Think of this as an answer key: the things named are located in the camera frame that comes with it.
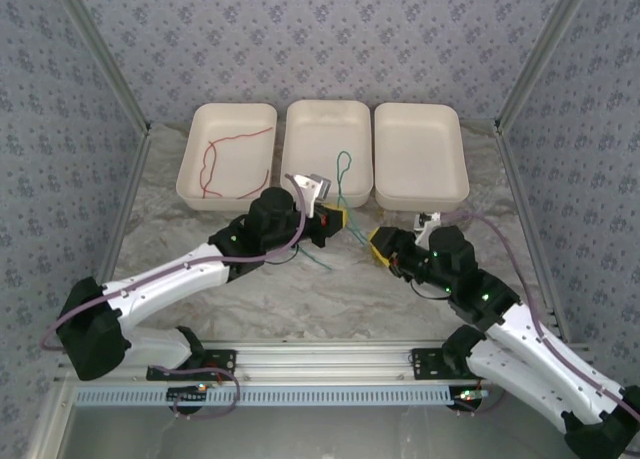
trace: patterned wallpaper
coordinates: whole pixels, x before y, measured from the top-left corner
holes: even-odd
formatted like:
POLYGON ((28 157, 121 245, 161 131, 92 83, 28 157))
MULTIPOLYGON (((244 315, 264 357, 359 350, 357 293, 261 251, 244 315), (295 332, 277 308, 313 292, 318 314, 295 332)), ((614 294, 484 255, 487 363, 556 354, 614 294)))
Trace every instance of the patterned wallpaper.
POLYGON ((585 0, 509 132, 572 333, 640 379, 640 0, 585 0))
POLYGON ((496 117, 556 0, 85 0, 147 119, 213 101, 496 117))
POLYGON ((40 335, 95 273, 138 135, 57 0, 0 0, 0 457, 19 458, 56 358, 40 335))

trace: wall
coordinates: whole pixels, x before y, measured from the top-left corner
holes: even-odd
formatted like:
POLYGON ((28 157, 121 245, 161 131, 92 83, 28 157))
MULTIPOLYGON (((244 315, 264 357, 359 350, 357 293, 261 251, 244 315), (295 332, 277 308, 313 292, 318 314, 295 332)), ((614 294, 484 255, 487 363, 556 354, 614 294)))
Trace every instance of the wall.
POLYGON ((585 0, 508 134, 572 334, 637 383, 640 0, 585 0))
POLYGON ((147 119, 207 102, 436 102, 496 117, 556 0, 85 0, 147 119))
POLYGON ((138 135, 57 0, 0 0, 0 457, 21 457, 55 356, 38 341, 95 273, 138 135))

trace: metal bracket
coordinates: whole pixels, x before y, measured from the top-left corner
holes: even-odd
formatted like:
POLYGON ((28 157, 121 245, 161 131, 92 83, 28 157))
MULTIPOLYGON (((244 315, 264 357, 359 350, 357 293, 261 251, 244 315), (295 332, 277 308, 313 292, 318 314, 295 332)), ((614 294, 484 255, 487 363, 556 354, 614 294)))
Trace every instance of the metal bracket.
MULTIPOLYGON (((203 360, 200 367, 217 367, 224 369, 227 372, 233 374, 236 370, 236 358, 237 352, 233 349, 206 349, 204 351, 203 360)), ((180 369, 191 369, 192 365, 187 363, 178 367, 180 369)), ((211 382, 211 380, 218 382, 230 381, 226 376, 215 373, 197 373, 197 374, 166 374, 162 371, 149 367, 147 369, 147 381, 162 381, 162 382, 211 382)))
POLYGON ((412 349, 411 365, 413 377, 416 381, 433 379, 480 379, 466 371, 456 371, 449 367, 444 360, 442 348, 412 349))

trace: black cable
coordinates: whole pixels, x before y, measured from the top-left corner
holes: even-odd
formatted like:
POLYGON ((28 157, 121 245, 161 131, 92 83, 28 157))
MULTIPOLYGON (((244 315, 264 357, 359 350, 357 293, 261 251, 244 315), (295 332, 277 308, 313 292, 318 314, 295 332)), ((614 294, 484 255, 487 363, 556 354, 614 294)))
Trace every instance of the black cable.
POLYGON ((293 253, 293 256, 291 256, 288 259, 285 259, 284 261, 280 261, 280 262, 271 262, 271 261, 264 261, 265 264, 271 264, 272 266, 281 266, 282 264, 286 264, 287 262, 293 261, 296 256, 298 255, 298 251, 300 251, 300 246, 298 244, 296 244, 295 246, 295 252, 293 253))
POLYGON ((423 298, 423 299, 429 299, 431 301, 448 301, 449 300, 449 296, 444 296, 444 297, 428 297, 428 296, 423 296, 422 294, 420 294, 418 292, 418 290, 416 289, 416 286, 413 285, 413 281, 409 282, 409 285, 411 286, 411 290, 413 292, 416 293, 417 296, 423 298))

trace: table surface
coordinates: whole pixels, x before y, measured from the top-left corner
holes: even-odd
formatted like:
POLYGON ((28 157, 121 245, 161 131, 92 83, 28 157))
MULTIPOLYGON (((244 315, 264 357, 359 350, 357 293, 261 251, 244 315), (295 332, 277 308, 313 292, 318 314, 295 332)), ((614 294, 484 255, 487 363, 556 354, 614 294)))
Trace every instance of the table surface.
MULTIPOLYGON (((462 209, 494 220, 511 242, 542 305, 536 275, 495 138, 463 129, 470 194, 462 209)), ((278 125, 272 184, 279 178, 284 125, 278 125)), ((175 192, 187 132, 152 127, 150 150, 126 227, 114 278, 125 278, 174 259, 225 227, 238 213, 191 210, 175 192)), ((385 211, 369 198, 355 218, 365 232, 379 225, 411 229, 413 213, 385 211)), ((460 224, 481 267, 522 295, 504 248, 482 223, 460 224)), ((331 271, 299 254, 285 265, 264 265, 223 287, 201 291, 157 312, 142 325, 190 327, 205 339, 426 339, 443 340, 463 322, 444 301, 415 295, 376 263, 347 231, 318 249, 305 249, 331 271)))

